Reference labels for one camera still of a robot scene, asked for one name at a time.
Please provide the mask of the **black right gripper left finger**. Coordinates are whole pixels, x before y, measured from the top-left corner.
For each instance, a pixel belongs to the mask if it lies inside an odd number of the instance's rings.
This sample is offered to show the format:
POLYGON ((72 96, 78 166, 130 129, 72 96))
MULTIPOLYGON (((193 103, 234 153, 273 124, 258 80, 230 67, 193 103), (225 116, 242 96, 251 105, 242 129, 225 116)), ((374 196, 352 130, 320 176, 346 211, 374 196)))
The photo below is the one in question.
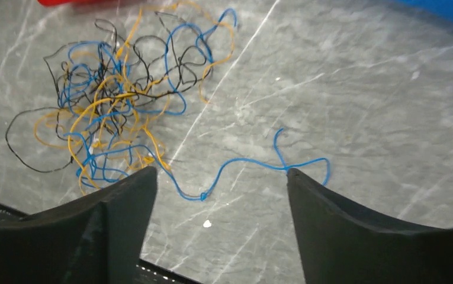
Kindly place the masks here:
POLYGON ((133 283, 157 191, 149 166, 66 204, 0 221, 0 283, 133 283))

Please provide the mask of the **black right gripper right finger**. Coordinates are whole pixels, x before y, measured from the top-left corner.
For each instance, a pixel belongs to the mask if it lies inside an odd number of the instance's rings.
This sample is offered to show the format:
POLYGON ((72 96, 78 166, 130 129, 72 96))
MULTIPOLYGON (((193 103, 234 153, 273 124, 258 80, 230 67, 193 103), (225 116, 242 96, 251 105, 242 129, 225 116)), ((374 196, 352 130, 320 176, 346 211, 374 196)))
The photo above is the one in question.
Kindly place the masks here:
POLYGON ((287 180, 307 283, 453 283, 453 228, 382 214, 298 169, 287 180))

